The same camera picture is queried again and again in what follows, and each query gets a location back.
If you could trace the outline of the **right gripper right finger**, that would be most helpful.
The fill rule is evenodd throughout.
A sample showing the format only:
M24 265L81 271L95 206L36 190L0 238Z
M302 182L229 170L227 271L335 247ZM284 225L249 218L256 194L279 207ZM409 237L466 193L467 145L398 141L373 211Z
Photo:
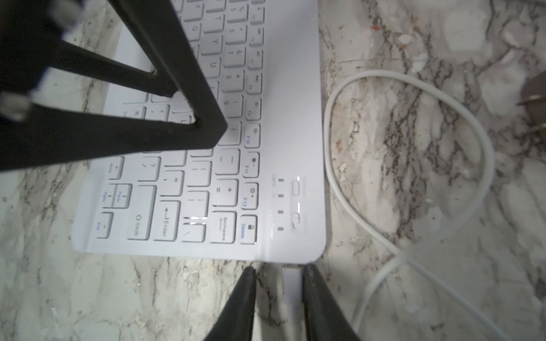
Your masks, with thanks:
M359 340L315 264L302 272L302 296L307 340Z

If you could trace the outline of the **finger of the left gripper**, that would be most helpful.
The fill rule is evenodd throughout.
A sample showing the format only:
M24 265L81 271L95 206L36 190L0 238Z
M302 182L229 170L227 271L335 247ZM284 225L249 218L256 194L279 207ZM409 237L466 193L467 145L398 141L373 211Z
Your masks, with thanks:
M82 1L1 3L1 170L13 171L145 151L210 149L227 122L170 1L113 1L136 41L179 48L172 72L195 114L193 124L112 117L34 104L49 66L48 42L79 21Z
M149 51L156 60L156 70L145 72L138 68L105 58L61 39L48 42L49 66L59 70L149 92L154 95L172 96L179 85L172 72L179 58L179 48L164 42L136 41L142 50Z

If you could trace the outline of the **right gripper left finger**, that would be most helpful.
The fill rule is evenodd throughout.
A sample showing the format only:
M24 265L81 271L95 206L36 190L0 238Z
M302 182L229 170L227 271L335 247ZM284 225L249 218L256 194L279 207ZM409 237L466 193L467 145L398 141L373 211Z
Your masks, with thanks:
M205 340L253 339L256 281L256 270L246 267Z

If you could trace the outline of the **white wireless keyboard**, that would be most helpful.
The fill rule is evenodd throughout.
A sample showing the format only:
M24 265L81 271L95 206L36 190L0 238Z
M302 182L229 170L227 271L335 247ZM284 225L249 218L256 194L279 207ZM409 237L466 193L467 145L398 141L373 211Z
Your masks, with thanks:
M89 253L306 264L327 241L316 1L175 1L227 120L212 149L95 159L71 240Z

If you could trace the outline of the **pink plug adapter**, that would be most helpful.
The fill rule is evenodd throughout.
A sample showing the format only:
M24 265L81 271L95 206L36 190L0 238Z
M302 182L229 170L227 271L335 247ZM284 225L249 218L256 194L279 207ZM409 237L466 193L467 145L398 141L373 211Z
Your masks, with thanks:
M543 71L530 78L520 90L517 106L524 107L533 120L532 132L539 133L545 143L545 74Z

